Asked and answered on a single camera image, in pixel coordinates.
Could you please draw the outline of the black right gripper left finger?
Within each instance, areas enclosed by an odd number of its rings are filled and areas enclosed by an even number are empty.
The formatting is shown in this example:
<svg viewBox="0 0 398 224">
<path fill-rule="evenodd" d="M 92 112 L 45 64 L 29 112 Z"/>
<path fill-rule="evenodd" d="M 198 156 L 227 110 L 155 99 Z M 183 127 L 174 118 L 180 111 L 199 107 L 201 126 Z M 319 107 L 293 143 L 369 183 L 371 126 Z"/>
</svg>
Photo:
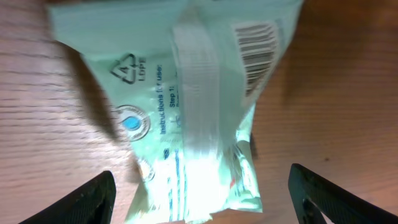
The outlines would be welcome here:
<svg viewBox="0 0 398 224">
<path fill-rule="evenodd" d="M 114 177 L 106 170 L 21 224 L 110 224 L 115 198 Z"/>
</svg>

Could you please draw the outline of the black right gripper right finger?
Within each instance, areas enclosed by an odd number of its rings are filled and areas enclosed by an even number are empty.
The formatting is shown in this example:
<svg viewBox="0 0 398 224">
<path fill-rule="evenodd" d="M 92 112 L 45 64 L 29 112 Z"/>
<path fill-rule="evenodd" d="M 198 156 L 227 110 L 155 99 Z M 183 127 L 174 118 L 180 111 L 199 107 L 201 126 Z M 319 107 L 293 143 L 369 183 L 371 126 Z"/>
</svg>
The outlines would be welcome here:
<svg viewBox="0 0 398 224">
<path fill-rule="evenodd" d="M 288 188 L 300 224 L 397 223 L 397 216 L 342 189 L 300 164 L 290 168 Z"/>
</svg>

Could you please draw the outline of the teal wet wipes pack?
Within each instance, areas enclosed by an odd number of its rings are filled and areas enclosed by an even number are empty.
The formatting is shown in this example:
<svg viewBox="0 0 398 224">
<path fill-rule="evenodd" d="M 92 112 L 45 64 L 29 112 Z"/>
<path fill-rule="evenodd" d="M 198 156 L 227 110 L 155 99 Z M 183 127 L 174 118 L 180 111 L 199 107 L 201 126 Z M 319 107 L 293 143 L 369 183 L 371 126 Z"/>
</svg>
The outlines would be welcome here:
<svg viewBox="0 0 398 224">
<path fill-rule="evenodd" d="M 88 1 L 49 6 L 132 145 L 141 183 L 126 223 L 262 212 L 250 147 L 256 101 L 302 0 Z"/>
</svg>

